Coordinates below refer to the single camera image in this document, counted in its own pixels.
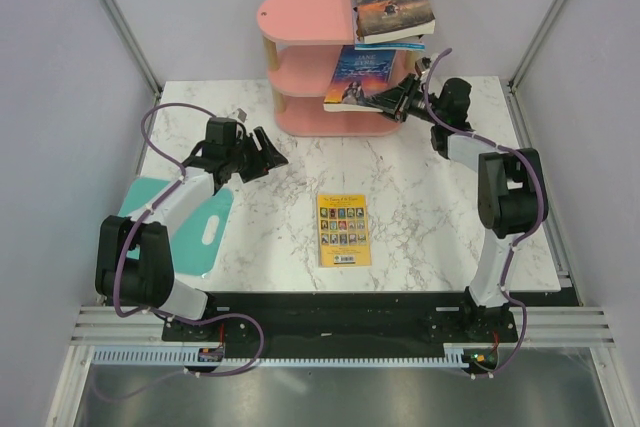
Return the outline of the Jane Eyre book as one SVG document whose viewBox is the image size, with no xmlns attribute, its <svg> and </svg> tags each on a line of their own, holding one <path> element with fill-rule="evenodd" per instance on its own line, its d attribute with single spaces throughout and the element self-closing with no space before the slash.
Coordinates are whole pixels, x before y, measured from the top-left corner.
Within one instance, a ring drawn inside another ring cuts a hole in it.
<svg viewBox="0 0 640 427">
<path fill-rule="evenodd" d="M 379 112 L 368 98 L 387 89 L 396 52 L 343 46 L 323 101 L 327 112 Z"/>
</svg>

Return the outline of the dog picture book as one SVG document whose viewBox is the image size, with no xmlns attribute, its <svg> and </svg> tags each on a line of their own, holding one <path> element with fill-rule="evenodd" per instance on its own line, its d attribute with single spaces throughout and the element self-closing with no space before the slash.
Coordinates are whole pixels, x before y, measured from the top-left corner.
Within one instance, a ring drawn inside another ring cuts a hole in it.
<svg viewBox="0 0 640 427">
<path fill-rule="evenodd" d="M 354 48 L 359 51 L 379 51 L 379 50 L 396 50 L 396 51 L 412 51 L 425 52 L 426 47 L 422 42 L 422 36 L 410 36 L 402 39 L 396 39 L 386 42 L 365 43 L 358 33 L 358 13 L 355 0 L 351 0 L 352 8 L 352 24 L 354 35 Z"/>
</svg>

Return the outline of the brown Edward Tulane book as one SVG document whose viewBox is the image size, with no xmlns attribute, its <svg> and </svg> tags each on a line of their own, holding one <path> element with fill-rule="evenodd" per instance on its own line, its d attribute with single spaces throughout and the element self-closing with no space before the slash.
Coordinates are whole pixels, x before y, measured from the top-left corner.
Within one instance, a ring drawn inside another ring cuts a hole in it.
<svg viewBox="0 0 640 427">
<path fill-rule="evenodd" d="M 434 27 L 434 20 L 394 2 L 362 6 L 354 12 L 355 41 L 364 45 L 431 34 Z"/>
</svg>

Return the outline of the Tale of Two Cities book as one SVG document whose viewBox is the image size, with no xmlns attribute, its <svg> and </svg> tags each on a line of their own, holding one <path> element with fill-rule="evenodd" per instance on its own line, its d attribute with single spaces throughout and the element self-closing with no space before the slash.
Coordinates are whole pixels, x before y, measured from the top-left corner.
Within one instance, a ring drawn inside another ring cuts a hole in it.
<svg viewBox="0 0 640 427">
<path fill-rule="evenodd" d="M 395 42 L 435 32 L 430 0 L 351 0 L 355 41 Z"/>
</svg>

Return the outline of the yellow paperback book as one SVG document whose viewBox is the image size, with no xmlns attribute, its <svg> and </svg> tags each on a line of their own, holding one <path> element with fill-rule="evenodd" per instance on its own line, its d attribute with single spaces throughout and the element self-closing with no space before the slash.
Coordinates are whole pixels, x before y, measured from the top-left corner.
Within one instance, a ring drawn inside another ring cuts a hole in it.
<svg viewBox="0 0 640 427">
<path fill-rule="evenodd" d="M 329 267 L 370 267 L 371 237 L 366 197 L 318 194 L 319 261 Z"/>
</svg>

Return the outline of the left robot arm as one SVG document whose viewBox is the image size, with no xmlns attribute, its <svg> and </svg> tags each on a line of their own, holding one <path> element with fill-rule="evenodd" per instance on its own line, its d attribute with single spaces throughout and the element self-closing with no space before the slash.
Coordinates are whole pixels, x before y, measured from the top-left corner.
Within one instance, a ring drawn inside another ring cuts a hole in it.
<svg viewBox="0 0 640 427">
<path fill-rule="evenodd" d="M 211 339 L 220 318 L 207 308 L 207 293 L 176 279 L 171 238 L 232 176 L 248 183 L 287 164 L 263 127 L 249 132 L 237 120 L 210 118 L 205 138 L 176 163 L 176 180 L 129 215 L 102 222 L 97 292 L 111 298 L 120 317 L 154 310 L 185 321 L 185 329 L 196 339 Z"/>
</svg>

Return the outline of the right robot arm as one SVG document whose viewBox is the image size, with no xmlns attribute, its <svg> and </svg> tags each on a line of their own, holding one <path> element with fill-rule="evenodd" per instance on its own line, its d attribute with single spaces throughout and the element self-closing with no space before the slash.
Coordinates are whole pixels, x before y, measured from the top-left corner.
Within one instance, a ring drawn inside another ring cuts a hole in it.
<svg viewBox="0 0 640 427">
<path fill-rule="evenodd" d="M 537 150 L 511 149 L 477 134 L 468 121 L 471 85 L 445 81 L 431 94 L 425 81 L 407 75 L 398 85 L 366 98 L 385 117 L 409 116 L 432 124 L 432 148 L 443 158 L 477 174 L 477 212 L 485 228 L 476 273 L 465 288 L 455 319 L 460 333 L 477 341 L 511 322 L 510 268 L 520 243 L 548 216 L 544 176 Z"/>
</svg>

